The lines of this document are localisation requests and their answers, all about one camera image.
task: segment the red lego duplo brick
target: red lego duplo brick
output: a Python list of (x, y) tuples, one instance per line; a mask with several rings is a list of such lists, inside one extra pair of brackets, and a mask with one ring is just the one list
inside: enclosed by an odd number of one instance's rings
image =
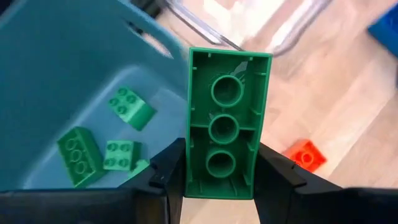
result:
[(316, 171), (326, 162), (326, 158), (308, 139), (299, 139), (282, 154), (310, 172)]

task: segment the green 2x4 lego brick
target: green 2x4 lego brick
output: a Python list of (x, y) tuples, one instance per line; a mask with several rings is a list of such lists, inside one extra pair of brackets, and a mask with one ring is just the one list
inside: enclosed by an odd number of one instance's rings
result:
[(116, 96), (110, 99), (109, 105), (124, 122), (138, 131), (141, 131), (156, 113), (155, 109), (125, 87), (118, 90)]
[(252, 199), (272, 55), (190, 49), (186, 197)]
[(86, 187), (105, 175), (101, 152), (88, 129), (75, 127), (57, 144), (75, 187)]
[(108, 141), (104, 160), (106, 170), (129, 171), (139, 160), (141, 144), (132, 141)]

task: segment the toy brick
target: toy brick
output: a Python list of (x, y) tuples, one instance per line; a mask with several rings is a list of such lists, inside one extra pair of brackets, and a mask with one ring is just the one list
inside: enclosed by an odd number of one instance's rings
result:
[(156, 110), (128, 88), (120, 88), (109, 100), (112, 110), (126, 123), (141, 131), (155, 115)]
[(132, 165), (139, 159), (141, 144), (132, 141), (108, 141), (104, 160), (106, 170), (132, 169)]
[(101, 152), (88, 129), (75, 127), (57, 144), (75, 187), (86, 187), (105, 175)]
[(185, 196), (252, 199), (272, 55), (190, 49)]
[(398, 57), (398, 4), (368, 27), (369, 33)]
[(309, 172), (315, 172), (326, 162), (326, 158), (308, 139), (299, 139), (282, 154)]

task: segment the green lego duplo brick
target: green lego duplo brick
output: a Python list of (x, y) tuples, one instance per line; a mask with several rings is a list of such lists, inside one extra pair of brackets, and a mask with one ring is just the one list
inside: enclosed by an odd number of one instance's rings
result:
[(88, 129), (75, 127), (57, 144), (75, 187), (86, 187), (105, 175), (101, 152)]
[(185, 196), (252, 199), (272, 55), (190, 49)]
[(141, 131), (155, 115), (156, 110), (126, 87), (118, 90), (109, 100), (112, 110), (126, 123)]
[(141, 143), (133, 141), (108, 141), (106, 144), (104, 169), (132, 170), (140, 156)]

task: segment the blue object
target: blue object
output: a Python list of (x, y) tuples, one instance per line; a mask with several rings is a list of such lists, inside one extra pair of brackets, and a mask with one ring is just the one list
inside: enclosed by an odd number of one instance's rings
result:
[[(187, 67), (179, 43), (127, 1), (15, 1), (0, 16), (0, 190), (72, 188), (56, 141), (75, 126), (102, 154), (107, 140), (123, 139), (150, 159), (185, 133)], [(121, 86), (157, 110), (142, 131), (109, 108)], [(111, 171), (90, 187), (128, 176)]]
[(392, 54), (398, 57), (398, 4), (369, 26), (368, 31)]

